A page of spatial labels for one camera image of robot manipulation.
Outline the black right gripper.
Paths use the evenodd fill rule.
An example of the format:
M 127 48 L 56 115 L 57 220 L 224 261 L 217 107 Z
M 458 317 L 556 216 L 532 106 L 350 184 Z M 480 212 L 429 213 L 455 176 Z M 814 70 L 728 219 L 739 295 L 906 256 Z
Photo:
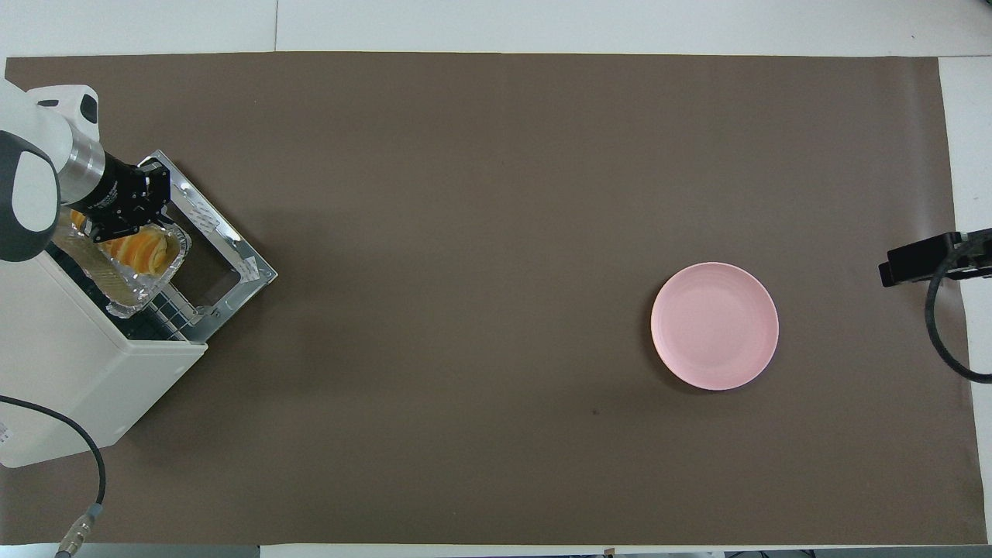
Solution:
M 878 270 L 883 288 L 928 281 L 953 248 L 968 245 L 958 262 L 958 280 L 992 278 L 992 227 L 977 232 L 945 232 L 888 250 Z

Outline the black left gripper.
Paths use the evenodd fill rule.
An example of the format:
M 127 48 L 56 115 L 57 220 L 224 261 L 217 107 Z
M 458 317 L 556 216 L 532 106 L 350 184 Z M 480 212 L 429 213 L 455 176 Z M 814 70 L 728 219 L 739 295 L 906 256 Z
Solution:
M 160 161 L 144 161 L 138 167 L 104 155 L 104 170 L 95 188 L 77 201 L 84 216 L 82 230 L 93 243 L 107 243 L 137 233 L 155 223 L 168 227 L 171 173 Z

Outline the orange sliced bread loaf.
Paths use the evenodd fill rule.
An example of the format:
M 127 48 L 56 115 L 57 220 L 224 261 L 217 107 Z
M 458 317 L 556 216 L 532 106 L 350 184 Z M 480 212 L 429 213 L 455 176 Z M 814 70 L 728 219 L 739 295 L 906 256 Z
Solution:
M 71 239 L 81 241 L 81 252 L 100 265 L 116 264 L 139 276 L 160 277 L 180 256 L 181 244 L 173 230 L 146 225 L 131 236 L 97 241 L 97 232 L 81 212 L 64 209 L 60 218 Z

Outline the aluminium foil tray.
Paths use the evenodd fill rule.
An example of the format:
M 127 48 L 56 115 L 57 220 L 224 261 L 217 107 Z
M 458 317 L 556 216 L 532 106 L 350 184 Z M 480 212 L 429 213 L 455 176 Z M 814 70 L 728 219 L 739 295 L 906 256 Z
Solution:
M 67 257 L 74 261 L 78 268 L 81 268 L 81 273 L 95 283 L 95 286 L 108 300 L 105 306 L 106 310 L 111 315 L 117 315 L 120 318 L 130 318 L 131 315 L 135 315 L 148 306 L 153 297 L 162 293 L 164 286 L 169 284 L 177 269 L 181 267 L 185 255 L 188 253 L 189 245 L 191 245 L 188 234 L 180 226 L 170 225 L 166 227 L 166 229 L 173 230 L 180 241 L 180 256 L 173 265 L 170 265 L 170 268 L 167 268 L 163 276 L 139 276 L 128 268 L 116 264 L 100 265 L 98 262 L 88 259 L 81 252 L 81 241 L 71 239 L 67 227 L 63 226 L 63 221 L 59 215 L 53 236 L 54 246 L 67 254 Z

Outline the white toaster oven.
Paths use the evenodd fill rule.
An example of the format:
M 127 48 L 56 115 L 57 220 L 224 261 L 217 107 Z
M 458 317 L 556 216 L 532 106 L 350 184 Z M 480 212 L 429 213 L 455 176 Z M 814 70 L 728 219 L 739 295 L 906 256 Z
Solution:
M 64 414 L 110 447 L 202 357 L 184 340 L 125 335 L 106 297 L 54 243 L 0 266 L 0 395 Z

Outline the pink round plate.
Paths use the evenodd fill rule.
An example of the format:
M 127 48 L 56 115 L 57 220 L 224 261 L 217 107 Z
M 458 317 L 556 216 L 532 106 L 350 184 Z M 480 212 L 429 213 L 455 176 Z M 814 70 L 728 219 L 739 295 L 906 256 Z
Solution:
M 734 390 L 770 365 L 780 319 L 756 277 L 729 263 L 704 262 L 660 286 L 649 311 L 649 336 L 680 381 L 702 390 Z

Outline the brown paper table mat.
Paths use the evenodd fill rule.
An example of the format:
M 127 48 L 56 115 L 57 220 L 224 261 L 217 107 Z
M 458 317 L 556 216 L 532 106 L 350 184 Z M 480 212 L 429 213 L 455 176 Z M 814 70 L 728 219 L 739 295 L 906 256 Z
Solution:
M 96 543 L 982 544 L 971 387 L 888 250 L 953 230 L 933 59 L 10 60 L 87 84 L 275 282 L 104 453 Z M 704 262 L 778 308 L 750 384 L 656 353 Z

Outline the glass oven door metal frame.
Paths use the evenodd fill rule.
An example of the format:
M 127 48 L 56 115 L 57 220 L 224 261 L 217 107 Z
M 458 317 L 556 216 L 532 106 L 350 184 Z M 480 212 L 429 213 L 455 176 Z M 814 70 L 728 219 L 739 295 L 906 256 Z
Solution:
M 169 284 L 143 310 L 120 318 L 106 310 L 107 300 L 104 311 L 117 322 L 129 321 L 127 332 L 205 345 L 277 272 L 162 151 L 144 161 L 170 170 L 166 213 L 191 245 Z

